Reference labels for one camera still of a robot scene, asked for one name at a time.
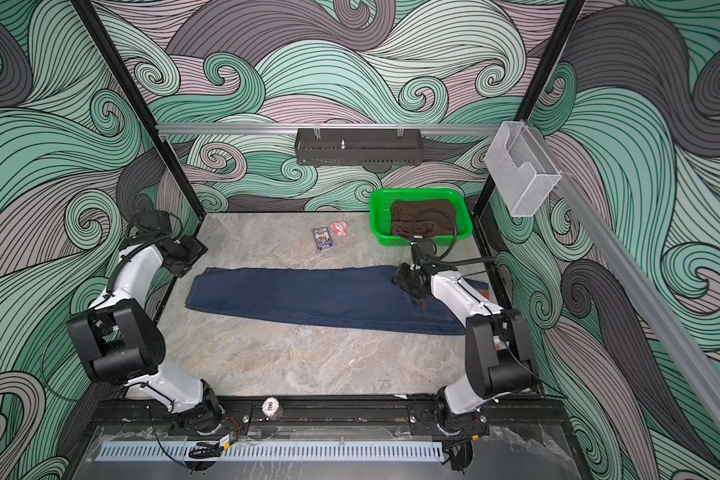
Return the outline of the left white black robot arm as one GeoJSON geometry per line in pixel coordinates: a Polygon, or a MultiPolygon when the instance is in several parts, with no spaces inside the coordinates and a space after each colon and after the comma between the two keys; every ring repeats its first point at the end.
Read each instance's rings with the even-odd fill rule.
{"type": "Polygon", "coordinates": [[[66,328],[90,380],[141,389],[179,427],[210,435],[224,416],[215,392],[167,359],[164,336],[146,311],[159,271],[181,277],[207,251],[196,238],[174,232],[179,221],[163,210],[135,213],[102,293],[66,328]]]}

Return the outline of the dark blue denim jeans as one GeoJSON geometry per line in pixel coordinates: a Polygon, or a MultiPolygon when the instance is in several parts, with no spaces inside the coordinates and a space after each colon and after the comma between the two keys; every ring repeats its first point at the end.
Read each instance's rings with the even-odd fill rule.
{"type": "Polygon", "coordinates": [[[193,311],[277,323],[459,336],[443,302],[415,300],[393,283],[395,266],[326,270],[208,268],[193,280],[193,311]]]}

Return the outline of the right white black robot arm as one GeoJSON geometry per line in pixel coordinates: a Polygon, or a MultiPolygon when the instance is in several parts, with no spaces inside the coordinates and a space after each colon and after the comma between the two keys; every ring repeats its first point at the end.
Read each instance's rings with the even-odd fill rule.
{"type": "Polygon", "coordinates": [[[534,387],[536,360],[528,323],[519,311],[489,300],[458,270],[494,264],[495,258],[447,259],[459,236],[455,211],[432,201],[398,202],[392,227],[409,240],[412,259],[399,265],[393,283],[415,301],[440,301],[464,328],[465,373],[441,388],[436,399],[439,428],[455,435],[481,408],[534,387]]]}

